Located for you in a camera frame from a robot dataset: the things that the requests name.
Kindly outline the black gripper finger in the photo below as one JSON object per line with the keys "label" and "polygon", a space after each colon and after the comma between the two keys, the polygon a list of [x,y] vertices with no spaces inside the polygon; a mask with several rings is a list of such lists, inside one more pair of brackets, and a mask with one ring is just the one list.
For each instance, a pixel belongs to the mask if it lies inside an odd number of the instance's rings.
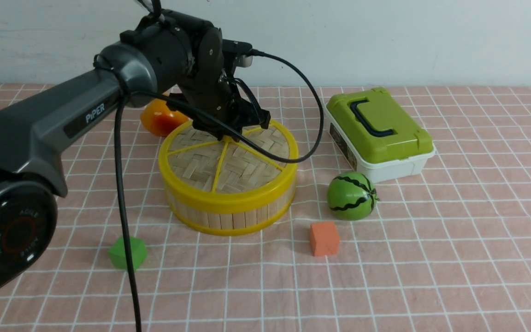
{"label": "black gripper finger", "polygon": [[214,136],[218,141],[222,141],[228,136],[228,132],[225,130],[211,130],[210,134]]}
{"label": "black gripper finger", "polygon": [[260,127],[263,130],[267,130],[269,128],[269,125],[270,125],[270,119],[265,119],[263,122],[261,122]]}

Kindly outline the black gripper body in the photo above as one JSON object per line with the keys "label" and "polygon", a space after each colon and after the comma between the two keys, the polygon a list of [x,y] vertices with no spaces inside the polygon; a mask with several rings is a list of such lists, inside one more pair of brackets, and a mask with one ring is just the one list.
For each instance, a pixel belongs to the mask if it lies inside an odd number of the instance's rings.
{"label": "black gripper body", "polygon": [[269,111],[241,97],[235,86],[238,82],[240,80],[234,77],[221,78],[221,73],[208,81],[200,80],[197,74],[188,74],[177,82],[181,92],[169,95],[172,99],[169,108],[191,119],[196,130],[209,134],[211,130],[225,130],[228,134],[230,131],[205,116],[193,114],[191,108],[213,116],[238,133],[242,133],[245,127],[260,127],[265,119],[271,120]]}

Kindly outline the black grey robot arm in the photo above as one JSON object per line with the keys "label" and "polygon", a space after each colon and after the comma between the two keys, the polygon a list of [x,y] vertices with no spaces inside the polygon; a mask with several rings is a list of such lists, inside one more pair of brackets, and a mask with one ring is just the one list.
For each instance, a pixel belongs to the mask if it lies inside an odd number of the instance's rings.
{"label": "black grey robot arm", "polygon": [[217,139],[271,116],[232,82],[252,46],[223,39],[211,22],[150,8],[80,76],[0,109],[0,288],[40,258],[68,193],[61,154],[120,106],[144,107],[178,86],[168,106]]}

